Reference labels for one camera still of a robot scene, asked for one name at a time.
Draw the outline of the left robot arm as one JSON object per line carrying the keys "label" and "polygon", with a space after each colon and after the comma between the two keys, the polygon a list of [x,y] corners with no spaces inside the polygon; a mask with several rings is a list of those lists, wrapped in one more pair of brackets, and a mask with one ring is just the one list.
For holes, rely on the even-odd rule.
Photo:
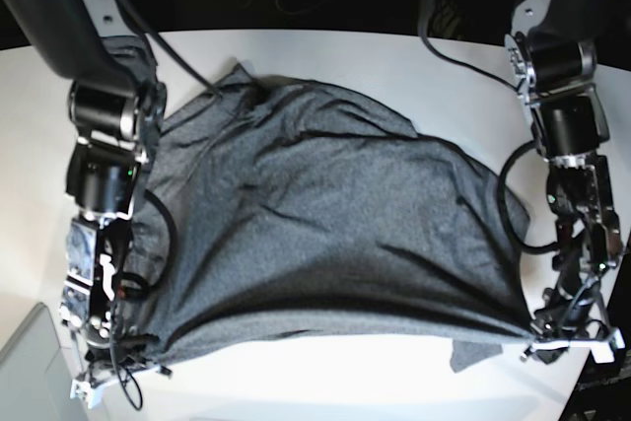
{"label": "left robot arm", "polygon": [[515,70],[513,90],[529,111],[526,151],[548,165],[547,197],[556,239],[530,246],[516,233],[499,176],[492,208],[513,250],[550,254],[559,274],[544,306],[527,322],[528,356],[554,361],[571,347],[606,363],[624,345],[604,306],[601,278],[622,259],[608,162],[598,152],[609,137],[594,74],[594,41],[618,0],[524,0],[505,46]]}

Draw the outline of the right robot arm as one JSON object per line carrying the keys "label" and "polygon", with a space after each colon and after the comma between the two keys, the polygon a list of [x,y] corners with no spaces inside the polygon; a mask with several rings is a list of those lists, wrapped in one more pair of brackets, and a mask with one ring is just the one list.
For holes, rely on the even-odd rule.
{"label": "right robot arm", "polygon": [[71,83],[67,110],[77,131],[66,193],[77,206],[66,241],[59,306],[88,365],[71,393],[87,399],[125,382],[139,364],[117,351],[123,266],[131,220],[153,165],[166,89],[153,51],[120,0],[3,0],[58,76]]}

